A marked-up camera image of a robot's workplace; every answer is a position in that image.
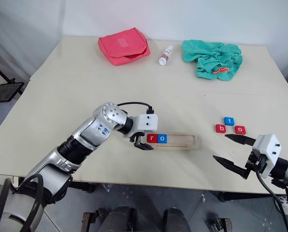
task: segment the green cloth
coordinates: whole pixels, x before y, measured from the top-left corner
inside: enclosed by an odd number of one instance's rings
[[[197,64],[197,76],[211,80],[216,78],[229,81],[235,75],[243,62],[241,50],[237,45],[224,43],[208,43],[202,40],[183,41],[184,61]],[[228,72],[213,72],[220,68],[229,68]]]

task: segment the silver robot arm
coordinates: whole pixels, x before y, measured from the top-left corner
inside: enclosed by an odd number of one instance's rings
[[[252,151],[245,165],[246,169],[234,165],[230,160],[214,156],[221,165],[239,174],[244,179],[248,178],[251,171],[258,173],[259,180],[261,177],[267,178],[270,176],[272,184],[283,189],[287,188],[288,161],[279,157],[281,144],[274,134],[259,135],[257,139],[238,134],[226,134],[225,136],[237,143],[252,146]]]
[[[128,117],[127,113],[113,103],[98,107],[80,127],[60,146],[55,147],[26,176],[23,184],[14,191],[5,202],[0,217],[0,231],[30,231],[37,228],[46,205],[61,200],[72,181],[72,174],[93,151],[98,149],[112,131],[119,131],[124,137],[135,142],[135,147],[150,150],[152,147],[141,143],[144,132],[156,131],[158,116],[152,112]],[[40,184],[37,176],[43,180],[42,201],[34,218],[29,221],[29,213],[35,205]]]

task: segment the table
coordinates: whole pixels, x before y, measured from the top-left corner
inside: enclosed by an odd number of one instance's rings
[[[231,81],[222,82],[197,78],[195,63],[181,58],[181,42],[148,41],[151,55],[113,66],[97,40],[64,37],[32,76],[0,127],[0,174],[25,176],[99,105],[142,101],[158,114],[159,131],[196,134],[201,147],[142,151],[113,132],[83,162],[74,180],[266,193],[254,173],[244,180],[213,159],[221,156],[244,167],[251,151],[215,132],[224,116],[244,125],[247,136],[275,133],[283,147],[281,157],[288,159],[288,84],[266,47],[240,46],[243,64]],[[174,52],[167,65],[158,65],[171,44]],[[124,109],[134,116],[146,110],[140,105]],[[234,132],[233,127],[227,130]]]

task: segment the small bottle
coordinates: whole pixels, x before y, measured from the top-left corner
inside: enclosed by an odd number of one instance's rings
[[[161,57],[159,58],[159,64],[160,65],[166,65],[168,58],[170,57],[170,55],[172,54],[173,51],[173,46],[170,45],[168,46],[162,53]]]

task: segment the red pouch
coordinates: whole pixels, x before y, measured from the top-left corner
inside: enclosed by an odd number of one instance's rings
[[[136,28],[101,37],[98,45],[114,65],[130,63],[150,54],[146,38]]]

